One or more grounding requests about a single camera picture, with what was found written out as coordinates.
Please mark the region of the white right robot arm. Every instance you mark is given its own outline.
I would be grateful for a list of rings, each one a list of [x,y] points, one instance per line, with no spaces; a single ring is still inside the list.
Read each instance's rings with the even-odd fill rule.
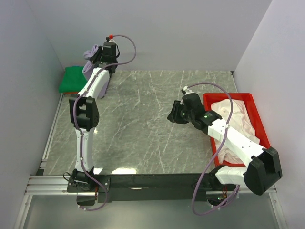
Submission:
[[[209,185],[220,190],[227,184],[247,186],[256,195],[262,195],[283,176],[280,158],[273,147],[263,147],[247,138],[213,110],[205,110],[196,93],[188,93],[175,100],[167,119],[172,123],[187,124],[219,141],[243,163],[243,167],[221,166]]]

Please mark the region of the lavender t shirt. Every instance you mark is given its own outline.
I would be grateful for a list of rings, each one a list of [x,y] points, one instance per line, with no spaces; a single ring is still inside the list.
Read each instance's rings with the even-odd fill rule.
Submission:
[[[85,60],[87,60],[85,66],[83,67],[82,73],[86,80],[88,81],[93,73],[93,64],[90,61],[90,58],[97,52],[99,46],[97,44],[93,45],[91,50],[87,50],[84,52],[83,57]],[[103,98],[106,94],[107,87],[109,85],[109,80],[107,83],[103,86],[102,90],[100,91],[98,98]]]

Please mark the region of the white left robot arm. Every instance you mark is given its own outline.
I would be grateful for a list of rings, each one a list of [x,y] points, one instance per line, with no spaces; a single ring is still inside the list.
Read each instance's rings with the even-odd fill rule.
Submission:
[[[118,45],[111,39],[102,46],[94,45],[84,53],[87,60],[82,74],[87,83],[69,100],[70,118],[77,136],[77,159],[74,173],[93,171],[92,145],[95,127],[99,122],[96,100],[103,98],[120,55]]]

